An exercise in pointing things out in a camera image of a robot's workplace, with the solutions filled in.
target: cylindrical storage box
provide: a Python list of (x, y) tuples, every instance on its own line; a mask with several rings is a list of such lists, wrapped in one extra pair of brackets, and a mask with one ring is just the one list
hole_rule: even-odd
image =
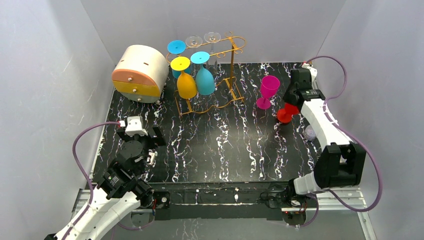
[(150, 46), (129, 46), (112, 72), (116, 90), (130, 100), (154, 103), (161, 98), (169, 64)]

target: yellow wine glass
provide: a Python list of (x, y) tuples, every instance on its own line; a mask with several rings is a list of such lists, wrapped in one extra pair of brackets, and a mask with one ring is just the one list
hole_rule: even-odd
[(171, 68), (181, 72), (176, 80), (176, 88), (179, 96), (183, 99), (191, 99), (198, 94), (195, 80), (191, 75), (184, 72), (188, 67), (190, 67), (190, 59), (185, 56), (176, 57), (171, 61)]

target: cable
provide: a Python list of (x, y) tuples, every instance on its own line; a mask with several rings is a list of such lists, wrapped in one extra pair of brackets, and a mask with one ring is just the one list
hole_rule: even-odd
[(110, 236), (110, 240), (114, 240), (114, 237), (115, 237), (115, 226), (113, 226), (112, 234)]
[(153, 195), (152, 195), (152, 196), (151, 196), (150, 204), (149, 204), (149, 205), (147, 205), (147, 206), (140, 206), (140, 208), (141, 208), (141, 209), (146, 209), (146, 208), (150, 207), (150, 206), (153, 204), (153, 202), (154, 202), (154, 198), (153, 198)]
[(319, 210), (319, 208), (320, 208), (320, 204), (318, 203), (318, 199), (317, 199), (317, 195), (315, 195), (315, 194), (313, 194), (313, 193), (308, 193), (306, 196), (308, 196), (309, 198), (311, 198), (311, 199), (314, 199), (315, 200), (315, 203), (316, 203), (316, 210), (315, 210), (315, 213), (313, 214), (313, 217), (307, 222), (307, 223), (304, 223), (304, 224), (302, 224), (302, 225), (289, 225), (288, 223), (287, 224), (281, 224), (281, 223), (277, 223), (277, 222), (273, 222), (273, 221), (270, 221), (270, 223), (272, 223), (272, 224), (277, 224), (277, 225), (284, 225), (284, 226), (290, 226), (290, 227), (294, 227), (294, 228), (297, 228), (297, 227), (306, 227), (306, 226), (308, 226), (309, 224), (311, 224), (316, 218), (317, 218), (317, 216), (318, 216), (318, 210)]
[(144, 228), (150, 226), (154, 221), (155, 221), (155, 219), (153, 218), (153, 220), (151, 222), (147, 223), (144, 226), (138, 226), (138, 227), (125, 226), (125, 225), (122, 225), (120, 222), (118, 222), (117, 225), (120, 226), (121, 228), (125, 229), (125, 230), (136, 231), (136, 230), (141, 230), (141, 229), (144, 229)]
[(310, 197), (311, 199), (315, 200), (315, 203), (316, 203), (315, 214), (313, 215), (313, 217), (307, 223), (302, 224), (302, 225), (298, 225), (299, 227), (306, 227), (309, 224), (311, 224), (317, 218), (318, 209), (320, 208), (320, 204), (318, 203), (317, 195), (310, 193), (310, 194), (307, 194), (307, 196)]
[[(345, 88), (346, 88), (346, 84), (348, 83), (348, 74), (346, 73), (346, 68), (345, 68), (345, 66), (343, 66), (343, 64), (339, 61), (339, 60), (337, 60), (337, 59), (335, 59), (334, 57), (332, 57), (332, 56), (316, 56), (316, 57), (313, 57), (313, 58), (311, 58), (311, 59), (309, 59), (308, 61), (306, 61), (307, 63), (309, 63), (309, 62), (311, 62), (312, 60), (315, 60), (315, 59), (320, 59), (320, 58), (327, 58), (327, 59), (332, 59), (332, 60), (334, 60), (336, 63), (338, 63), (339, 65), (340, 65), (340, 67), (341, 67), (341, 69), (343, 70), (343, 74), (344, 74), (344, 82), (343, 82), (343, 87), (341, 88), (341, 91), (339, 92), (339, 94), (337, 94), (337, 95), (334, 95), (334, 96), (331, 96), (331, 97), (328, 97), (328, 98), (326, 98), (325, 99), (325, 101), (324, 101), (324, 106), (323, 106), (323, 108), (322, 108), (322, 110), (324, 111), (324, 115), (327, 117), (327, 119), (330, 121), (330, 122), (333, 122), (333, 119), (330, 117), (330, 115), (326, 112), (326, 110), (327, 110), (327, 102), (329, 101), (329, 100), (332, 100), (332, 99), (336, 99), (336, 98), (338, 98), (338, 97), (340, 97), (340, 95), (342, 95), (342, 93), (345, 91)], [(365, 146), (365, 144), (363, 143), (363, 142), (361, 142), (359, 139), (357, 139), (355, 136), (353, 136), (349, 131), (347, 131), (347, 130), (345, 130), (345, 129), (343, 129), (341, 126), (339, 126), (337, 123), (335, 123), (335, 122), (333, 122), (332, 123), (332, 125), (336, 128), (336, 129), (338, 129), (339, 131), (341, 131), (341, 132), (343, 132), (344, 134), (346, 134), (349, 138), (351, 138), (352, 140), (354, 140), (357, 144), (359, 144), (367, 153), (368, 153), (368, 155), (369, 155), (369, 159), (371, 159), (371, 162), (372, 162), (372, 165), (374, 165), (374, 168), (375, 168), (375, 173), (377, 174), (377, 181), (378, 181), (378, 192), (377, 192), (377, 196), (375, 197), (375, 200), (374, 200), (374, 202), (369, 206), (369, 207), (367, 207), (367, 208), (362, 208), (362, 209), (360, 209), (360, 208), (354, 208), (354, 207), (352, 207), (352, 206), (349, 206), (346, 202), (344, 202), (333, 190), (331, 190), (331, 189), (328, 189), (327, 191), (328, 192), (330, 192), (331, 194), (333, 194), (334, 195), (334, 197), (343, 205), (343, 206), (345, 206), (346, 208), (348, 208), (348, 209), (350, 209), (350, 210), (352, 210), (352, 211), (355, 211), (355, 212), (367, 212), (367, 211), (370, 211), (370, 210), (372, 210), (373, 208), (375, 208), (376, 206), (377, 206), (377, 204), (380, 202), (380, 199), (382, 198), (382, 193), (383, 193), (383, 180), (382, 180), (382, 173), (381, 173), (381, 170), (380, 170), (380, 168), (379, 168), (379, 166), (378, 166), (378, 164), (377, 164), (377, 162), (376, 162), (376, 160), (375, 160), (375, 158), (374, 158), (374, 155), (371, 153), (371, 151), (368, 149), (368, 147), (367, 146)]]
[[(267, 191), (263, 191), (263, 192), (261, 192), (260, 194), (259, 194), (259, 198), (260, 198), (260, 200), (262, 200), (263, 201), (263, 203), (269, 208), (270, 207), (270, 204), (269, 204), (269, 200), (275, 200), (276, 199), (276, 197), (274, 197), (274, 196), (269, 196), (269, 192), (267, 192)], [(290, 206), (290, 207), (292, 207), (292, 208), (300, 208), (299, 209), (299, 211), (300, 210), (302, 210), (302, 205), (293, 205), (293, 203), (292, 203), (292, 201), (289, 201), (289, 200), (285, 200), (284, 201), (284, 203), (286, 204), (286, 205), (288, 205), (288, 206)]]
[[(151, 201), (151, 203), (150, 203), (150, 205), (151, 205), (153, 202), (154, 202), (154, 205), (153, 205), (152, 211), (155, 211), (155, 208), (156, 208), (156, 199), (155, 199), (154, 201), (152, 200), (152, 201)], [(136, 231), (136, 230), (144, 229), (144, 228), (145, 228), (145, 227), (147, 227), (147, 226), (150, 226), (150, 224), (152, 224), (154, 220), (155, 220), (155, 214), (153, 214), (153, 220), (152, 220), (151, 222), (147, 223), (147, 224), (146, 224), (146, 225), (144, 225), (144, 226), (139, 226), (139, 227), (129, 227), (129, 226), (122, 225), (120, 222), (118, 222), (118, 223), (117, 223), (117, 225), (118, 225), (118, 226), (120, 226), (121, 228), (125, 229), (125, 230)]]
[(302, 211), (302, 213), (304, 213), (305, 211), (306, 211), (306, 209), (308, 208), (308, 203), (307, 202), (305, 202), (305, 207), (304, 207), (304, 209), (303, 209), (303, 211)]
[[(100, 127), (100, 126), (104, 126), (104, 125), (109, 125), (109, 124), (111, 124), (111, 125), (120, 125), (120, 123), (119, 122), (115, 122), (115, 121), (107, 121), (107, 122), (103, 122), (103, 123), (98, 123), (98, 124), (95, 124), (95, 125), (93, 125), (93, 126), (91, 126), (91, 127), (89, 127), (89, 128), (87, 128), (87, 129), (85, 129), (85, 130), (83, 130), (76, 138), (75, 138), (75, 140), (73, 141), (73, 145), (72, 145), (72, 154), (73, 154), (73, 158), (75, 159), (75, 162), (76, 162), (76, 164), (78, 165), (78, 168), (79, 168), (79, 170), (81, 170), (81, 173), (84, 175), (84, 178), (85, 178), (85, 180), (87, 181), (87, 183), (88, 183), (88, 188), (90, 189), (90, 198), (88, 199), (88, 204), (87, 204), (87, 206), (84, 208), (84, 210), (82, 211), (82, 213), (75, 219), (75, 221), (72, 223), (72, 225), (73, 226), (75, 226), (80, 220), (81, 220), (81, 218), (87, 213), (87, 211), (89, 210), (89, 208), (90, 208), (90, 205), (92, 204), (92, 201), (93, 201), (93, 191), (94, 191), (94, 188), (93, 188), (93, 184), (92, 184), (92, 181), (90, 180), (90, 178), (89, 178), (89, 176), (87, 175), (87, 173), (86, 173), (86, 171), (84, 170), (84, 168), (83, 168), (83, 166), (81, 165), (81, 162), (80, 162), (80, 160), (78, 159), (78, 157), (77, 157), (77, 150), (76, 150), (76, 148), (77, 148), (77, 143), (78, 143), (78, 141), (80, 140), (80, 138), (84, 135), (84, 134), (86, 134), (88, 131), (90, 131), (90, 130), (92, 130), (92, 129), (95, 129), (95, 128), (97, 128), (97, 127)], [(71, 230), (72, 230), (72, 226), (70, 226), (69, 228), (68, 228), (68, 230), (66, 231), (66, 233), (63, 235), (63, 237), (62, 237), (62, 240), (65, 240), (66, 238), (67, 238), (67, 236), (69, 235), (69, 233), (71, 232)]]

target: yellow drawer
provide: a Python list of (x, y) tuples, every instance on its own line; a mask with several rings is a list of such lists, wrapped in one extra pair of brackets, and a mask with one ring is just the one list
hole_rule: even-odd
[(113, 81), (113, 85), (120, 93), (139, 94), (152, 97), (160, 97), (161, 92), (156, 85), (142, 85), (122, 81)]

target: wine glass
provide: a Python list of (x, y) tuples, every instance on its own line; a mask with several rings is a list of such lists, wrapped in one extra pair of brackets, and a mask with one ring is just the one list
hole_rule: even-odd
[[(174, 40), (168, 43), (167, 49), (170, 54), (175, 54), (177, 57), (179, 57), (180, 54), (182, 54), (184, 50), (186, 50), (186, 44), (181, 40)], [(187, 74), (190, 74), (190, 68), (187, 67), (187, 69), (185, 69), (184, 72)], [(180, 71), (176, 71), (172, 69), (172, 75), (174, 78), (178, 79), (180, 74), (181, 74)]]
[[(185, 40), (185, 44), (187, 45), (187, 47), (189, 47), (190, 49), (191, 49), (191, 55), (193, 55), (193, 54), (195, 54), (196, 53), (196, 48), (198, 48), (198, 47), (200, 47), (200, 45), (202, 45), (202, 43), (203, 43), (203, 40), (202, 40), (202, 38), (201, 37), (199, 37), (199, 36), (196, 36), (196, 35), (194, 35), (194, 36), (189, 36), (189, 37), (187, 37), (187, 39)], [(191, 70), (191, 73), (192, 73), (192, 76), (194, 76), (195, 75), (195, 65), (194, 64), (192, 64), (191, 66), (190, 66), (190, 70)]]
[(184, 72), (190, 66), (190, 59), (185, 56), (178, 56), (171, 61), (171, 68), (181, 72), (176, 80), (176, 88), (179, 96), (183, 99), (191, 99), (198, 94), (196, 83), (190, 74)]
[(262, 78), (262, 82), (260, 83), (260, 93), (262, 97), (258, 98), (256, 101), (256, 105), (260, 109), (268, 109), (271, 107), (271, 102), (268, 98), (274, 96), (278, 88), (280, 87), (280, 80), (275, 76), (265, 76)]
[(297, 106), (291, 105), (289, 103), (284, 104), (284, 108), (281, 108), (277, 111), (277, 119), (282, 122), (282, 124), (289, 124), (292, 120), (292, 116), (299, 114), (299, 109)]
[[(214, 43), (221, 40), (221, 35), (218, 32), (208, 32), (204, 35), (204, 40), (210, 43), (210, 55), (214, 54)], [(218, 70), (218, 57), (216, 55), (211, 56), (209, 61), (206, 63), (207, 68), (213, 67), (214, 71)]]
[(196, 74), (196, 86), (200, 95), (210, 95), (215, 91), (214, 76), (203, 67), (203, 63), (206, 63), (209, 57), (209, 53), (205, 51), (198, 51), (190, 57), (192, 63), (199, 65), (199, 71)]

